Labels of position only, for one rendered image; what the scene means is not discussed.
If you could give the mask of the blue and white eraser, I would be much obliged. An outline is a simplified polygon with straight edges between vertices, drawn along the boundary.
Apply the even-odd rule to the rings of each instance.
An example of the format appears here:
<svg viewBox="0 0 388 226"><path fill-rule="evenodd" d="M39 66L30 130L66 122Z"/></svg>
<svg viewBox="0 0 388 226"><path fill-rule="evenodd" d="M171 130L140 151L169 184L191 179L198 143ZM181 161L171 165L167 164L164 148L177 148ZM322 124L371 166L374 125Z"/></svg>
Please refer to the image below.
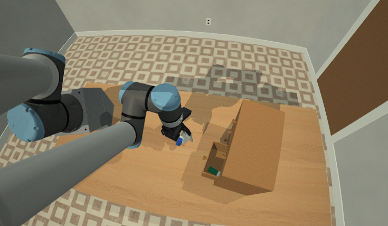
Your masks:
<svg viewBox="0 0 388 226"><path fill-rule="evenodd" d="M182 136L180 135L178 141L176 142L176 145L177 145L177 146L180 146L181 143L182 143L182 140L183 140L183 138L182 138Z"/></svg>

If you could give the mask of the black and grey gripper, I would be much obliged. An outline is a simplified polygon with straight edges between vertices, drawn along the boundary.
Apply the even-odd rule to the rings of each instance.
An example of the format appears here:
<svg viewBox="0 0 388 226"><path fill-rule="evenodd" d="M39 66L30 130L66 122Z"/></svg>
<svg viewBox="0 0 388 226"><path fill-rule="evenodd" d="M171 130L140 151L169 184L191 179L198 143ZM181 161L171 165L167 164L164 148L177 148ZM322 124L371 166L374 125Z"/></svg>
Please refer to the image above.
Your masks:
<svg viewBox="0 0 388 226"><path fill-rule="evenodd" d="M166 130L165 130L166 129ZM183 131L182 131L183 130ZM170 131L170 132L169 132ZM182 132L181 132L182 131ZM173 128L168 128L164 125L162 125L162 130L161 130L162 134L165 135L166 137L174 140L177 142L179 136L180 136L180 132L181 132L181 136L183 138L183 141L182 143L183 144L186 144L186 142L188 140L190 140L191 142L193 142L193 139L192 139L192 135L191 135L191 132L190 130L184 125L184 123L181 123L180 125L176 126L176 127L173 127ZM177 137L178 136L178 137Z"/></svg>

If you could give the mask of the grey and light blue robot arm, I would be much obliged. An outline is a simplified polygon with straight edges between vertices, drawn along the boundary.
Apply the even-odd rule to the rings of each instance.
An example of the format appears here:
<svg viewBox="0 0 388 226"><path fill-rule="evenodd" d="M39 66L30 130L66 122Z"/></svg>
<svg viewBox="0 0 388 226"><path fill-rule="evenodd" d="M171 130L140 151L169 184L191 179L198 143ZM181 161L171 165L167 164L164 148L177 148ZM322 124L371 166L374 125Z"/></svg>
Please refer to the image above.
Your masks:
<svg viewBox="0 0 388 226"><path fill-rule="evenodd" d="M34 142L81 126L81 103L61 94L64 69L65 57L47 50L26 48L22 58L0 54L0 115L8 111L18 139ZM23 225L124 149L139 147L147 111L169 128L192 112L182 108L169 83L128 81L119 101L121 120L115 125L0 168L0 226Z"/></svg>

